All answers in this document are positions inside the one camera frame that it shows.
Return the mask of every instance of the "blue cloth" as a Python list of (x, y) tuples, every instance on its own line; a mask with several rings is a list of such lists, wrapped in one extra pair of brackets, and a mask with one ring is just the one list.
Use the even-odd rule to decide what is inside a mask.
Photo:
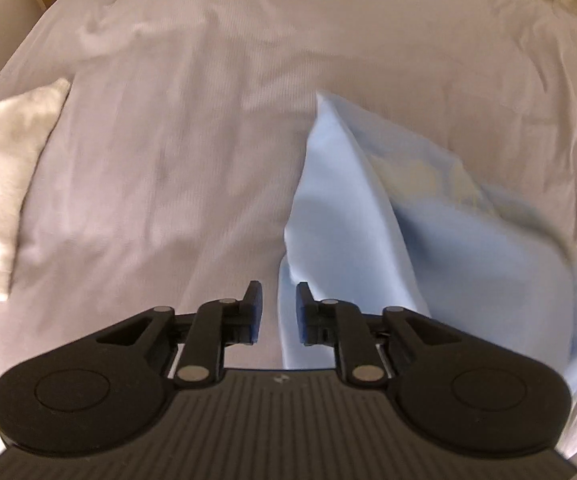
[(577, 266), (528, 204), (482, 186), (452, 153), (318, 95), (284, 231), (278, 306), (286, 368), (334, 365), (299, 342), (295, 287), (362, 312), (400, 305), (549, 365), (577, 393)]

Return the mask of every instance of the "beige bed sheet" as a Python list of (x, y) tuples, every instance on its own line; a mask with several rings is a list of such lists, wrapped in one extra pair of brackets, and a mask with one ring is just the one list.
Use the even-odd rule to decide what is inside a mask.
[(280, 367), (283, 227), (316, 89), (453, 150), (577, 247), (577, 20), (539, 0), (59, 0), (0, 74), (0, 99), (63, 75), (72, 92), (0, 303), (0, 375), (251, 279), (265, 287), (260, 342), (227, 362)]

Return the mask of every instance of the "folded cloth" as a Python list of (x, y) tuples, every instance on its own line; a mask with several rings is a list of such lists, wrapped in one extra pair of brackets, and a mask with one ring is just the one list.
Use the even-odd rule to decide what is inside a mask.
[(295, 286), (362, 312), (388, 305), (537, 359), (577, 393), (577, 264), (531, 206), (479, 185), (459, 158), (353, 105), (318, 95), (284, 231), (278, 306), (286, 368), (333, 366), (299, 343)]
[(70, 86), (59, 79), (0, 102), (0, 301), (8, 298), (22, 201)]

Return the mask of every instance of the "ribbed black surface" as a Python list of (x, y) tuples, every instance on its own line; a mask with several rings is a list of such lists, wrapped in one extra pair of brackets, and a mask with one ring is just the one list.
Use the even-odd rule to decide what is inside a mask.
[(334, 371), (230, 370), (178, 394), (148, 433), (84, 458), (9, 449), (0, 480), (568, 480), (555, 452), (512, 460), (463, 457), (412, 432), (379, 392)]

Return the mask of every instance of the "mattress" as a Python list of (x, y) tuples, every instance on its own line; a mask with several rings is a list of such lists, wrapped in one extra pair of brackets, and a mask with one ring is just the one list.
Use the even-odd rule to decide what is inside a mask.
[[(249, 280), (260, 342), (226, 363), (281, 367), (283, 229), (317, 89), (453, 150), (577, 247), (577, 19), (540, 0), (59, 0), (0, 99), (60, 76), (72, 92), (25, 199), (0, 375)], [(561, 450), (577, 450), (577, 405)]]

